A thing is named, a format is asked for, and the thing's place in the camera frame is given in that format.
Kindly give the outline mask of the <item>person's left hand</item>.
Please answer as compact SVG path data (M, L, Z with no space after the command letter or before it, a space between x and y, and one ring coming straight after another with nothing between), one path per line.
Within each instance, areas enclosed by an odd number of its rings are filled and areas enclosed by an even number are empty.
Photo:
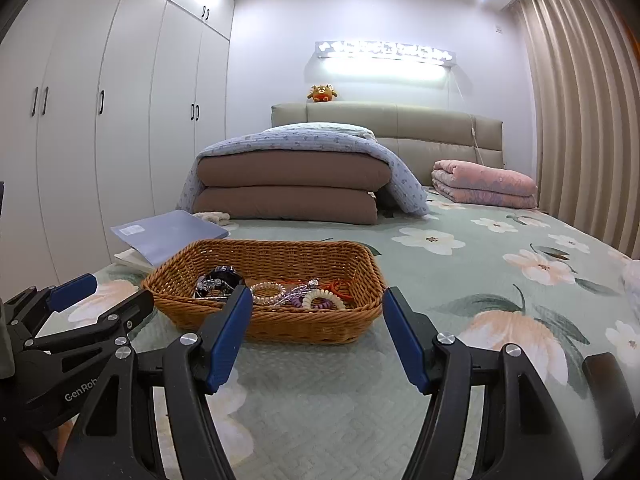
M75 421L70 419L56 429L35 432L21 438L21 449L38 470L47 471L52 476L58 473L74 423Z

